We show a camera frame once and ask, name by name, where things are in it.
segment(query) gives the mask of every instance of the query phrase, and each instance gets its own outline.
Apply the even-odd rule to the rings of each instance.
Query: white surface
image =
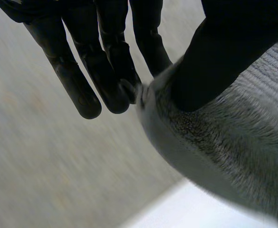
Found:
[[[184,180],[123,228],[278,228],[271,219],[249,213]]]

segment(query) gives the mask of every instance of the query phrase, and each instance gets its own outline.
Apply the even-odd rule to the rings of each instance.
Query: gloved hand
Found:
[[[105,52],[122,80],[130,102],[134,104],[135,95],[132,91],[141,80],[124,36],[128,0],[95,0],[95,4]],[[157,76],[172,64],[158,34],[163,0],[130,0],[130,5],[137,45],[151,74]]]
[[[23,22],[53,66],[79,113],[86,119],[100,115],[101,104],[81,72],[66,39],[63,21],[79,56],[107,108],[125,112],[129,98],[99,42],[97,12],[92,0],[0,0],[0,7]]]

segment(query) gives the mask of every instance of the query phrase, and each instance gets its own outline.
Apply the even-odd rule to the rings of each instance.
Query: fluffy gray fabric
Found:
[[[177,65],[140,89],[138,114],[149,140],[205,190],[278,219],[278,43],[192,113],[170,100]]]

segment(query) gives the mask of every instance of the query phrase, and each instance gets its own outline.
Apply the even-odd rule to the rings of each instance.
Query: gray fur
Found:
[[[278,43],[192,113],[170,100],[177,65],[139,93],[138,114],[151,143],[215,196],[278,219]]]

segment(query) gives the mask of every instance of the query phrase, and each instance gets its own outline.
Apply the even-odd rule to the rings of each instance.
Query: floor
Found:
[[[203,18],[199,0],[165,1],[160,33],[173,61]],[[131,15],[126,39],[151,81]],[[0,10],[0,228],[118,227],[180,179],[134,107],[81,118],[30,34]]]

